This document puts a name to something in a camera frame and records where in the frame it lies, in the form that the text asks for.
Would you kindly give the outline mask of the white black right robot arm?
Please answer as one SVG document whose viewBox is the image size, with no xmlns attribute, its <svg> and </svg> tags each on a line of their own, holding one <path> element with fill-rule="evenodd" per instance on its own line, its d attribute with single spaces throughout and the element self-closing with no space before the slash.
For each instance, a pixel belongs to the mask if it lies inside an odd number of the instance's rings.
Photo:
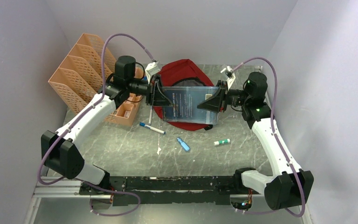
<svg viewBox="0 0 358 224">
<path fill-rule="evenodd" d="M 223 112 L 227 106 L 240 107 L 242 117 L 260 141 L 273 173 L 267 176 L 255 168 L 237 169 L 227 190 L 235 194 L 257 192 L 264 196 L 271 210 L 289 211 L 295 206 L 304 209 L 314 177 L 296 162 L 279 133 L 274 113 L 265 102 L 268 88 L 266 76 L 252 72 L 242 89 L 236 90 L 231 89 L 234 72 L 224 73 L 228 79 L 219 81 L 218 91 L 198 104 L 197 108 Z"/>
</svg>

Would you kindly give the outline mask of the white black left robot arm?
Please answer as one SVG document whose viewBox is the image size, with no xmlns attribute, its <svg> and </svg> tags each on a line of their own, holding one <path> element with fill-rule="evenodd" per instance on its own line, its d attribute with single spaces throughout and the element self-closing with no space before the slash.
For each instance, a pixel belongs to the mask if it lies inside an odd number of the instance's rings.
<svg viewBox="0 0 358 224">
<path fill-rule="evenodd" d="M 110 174 L 86 163 L 77 147 L 99 123 L 127 101 L 131 93 L 145 97 L 149 105 L 173 105 L 162 93 L 158 61 L 153 60 L 143 69 L 146 80 L 135 78 L 136 64 L 132 56 L 119 57 L 115 71 L 109 76 L 103 73 L 105 81 L 92 100 L 67 124 L 41 136 L 42 165 L 64 178 L 91 184 L 98 194 L 109 191 Z"/>
</svg>

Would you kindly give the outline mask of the dark blue book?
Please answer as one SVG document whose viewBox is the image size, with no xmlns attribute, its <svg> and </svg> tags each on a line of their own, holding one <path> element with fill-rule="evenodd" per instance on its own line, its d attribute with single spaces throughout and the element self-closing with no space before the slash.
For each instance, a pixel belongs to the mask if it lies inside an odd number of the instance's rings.
<svg viewBox="0 0 358 224">
<path fill-rule="evenodd" d="M 172 107 L 162 108 L 163 121 L 216 125 L 218 113 L 198 109 L 197 106 L 217 90 L 216 86 L 163 87 L 163 94 L 173 102 Z"/>
</svg>

